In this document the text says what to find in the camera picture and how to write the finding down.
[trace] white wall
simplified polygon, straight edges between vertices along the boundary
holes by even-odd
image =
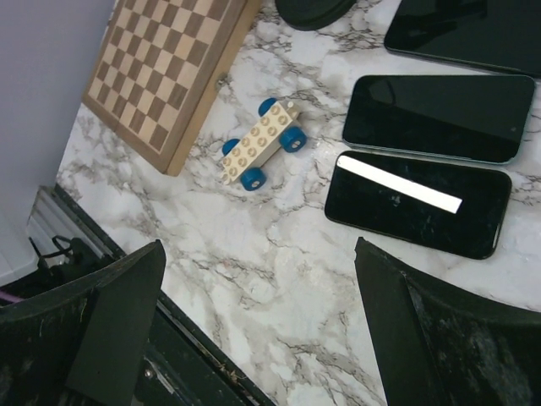
[[[53,185],[114,0],[0,1],[0,206]]]

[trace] black plastic object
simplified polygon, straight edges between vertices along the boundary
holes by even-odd
[[[276,0],[279,15],[301,31],[318,30],[341,18],[356,0]]]
[[[155,242],[0,309],[0,404],[130,404],[165,261]]]
[[[402,0],[385,47],[540,77],[540,19],[539,0]]]
[[[417,271],[359,239],[358,286],[390,406],[541,404],[541,314]]]

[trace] toy car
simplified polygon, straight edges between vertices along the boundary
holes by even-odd
[[[270,98],[259,108],[261,119],[241,140],[231,139],[221,151],[224,167],[221,179],[232,184],[240,179],[248,191],[259,189],[266,182],[261,166],[283,147],[286,152],[297,152],[306,145],[306,134],[298,127],[298,107],[288,102],[284,107]]]

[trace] dark round object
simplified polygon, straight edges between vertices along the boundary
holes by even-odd
[[[301,31],[318,30],[337,21],[356,0],[276,0],[279,15]]]
[[[266,113],[271,109],[272,106],[274,106],[274,103],[276,102],[278,102],[278,99],[276,99],[275,97],[269,97],[267,100],[261,103],[261,106],[258,109],[257,113],[260,115],[260,117],[265,116]]]
[[[238,144],[240,140],[238,138],[231,138],[221,147],[221,153],[225,156]]]
[[[240,177],[240,183],[248,192],[253,192],[265,184],[267,177],[260,167],[252,167]]]
[[[297,152],[306,145],[306,134],[299,127],[287,129],[280,137],[280,145],[286,152]]]

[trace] phone screen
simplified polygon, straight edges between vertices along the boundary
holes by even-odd
[[[348,144],[476,162],[518,152],[533,102],[527,76],[364,76],[353,89]]]
[[[462,202],[453,214],[336,166],[325,203],[330,220],[475,260],[493,254],[511,194],[505,173],[357,151],[342,156]]]
[[[539,0],[402,0],[385,47],[541,76]]]

